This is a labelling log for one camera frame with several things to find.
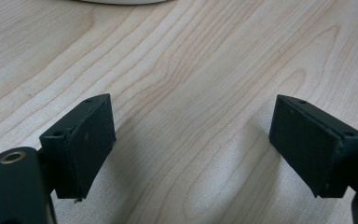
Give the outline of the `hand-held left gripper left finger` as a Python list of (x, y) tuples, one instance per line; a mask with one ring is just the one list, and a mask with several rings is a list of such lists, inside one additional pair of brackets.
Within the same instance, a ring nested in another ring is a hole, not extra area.
[(39, 136), (60, 199), (85, 199), (116, 142), (108, 93), (79, 103)]

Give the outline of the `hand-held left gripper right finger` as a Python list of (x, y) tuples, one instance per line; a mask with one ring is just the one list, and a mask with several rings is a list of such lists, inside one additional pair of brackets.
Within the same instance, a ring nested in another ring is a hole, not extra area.
[(358, 131), (295, 97), (278, 95), (268, 139), (314, 196), (358, 193)]

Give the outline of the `white and blue pedal trash can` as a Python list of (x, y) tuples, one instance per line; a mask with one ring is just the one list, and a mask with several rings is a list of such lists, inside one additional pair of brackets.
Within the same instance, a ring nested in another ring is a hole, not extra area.
[(161, 3), (169, 0), (76, 0), (90, 3), (111, 4), (111, 5), (147, 5)]

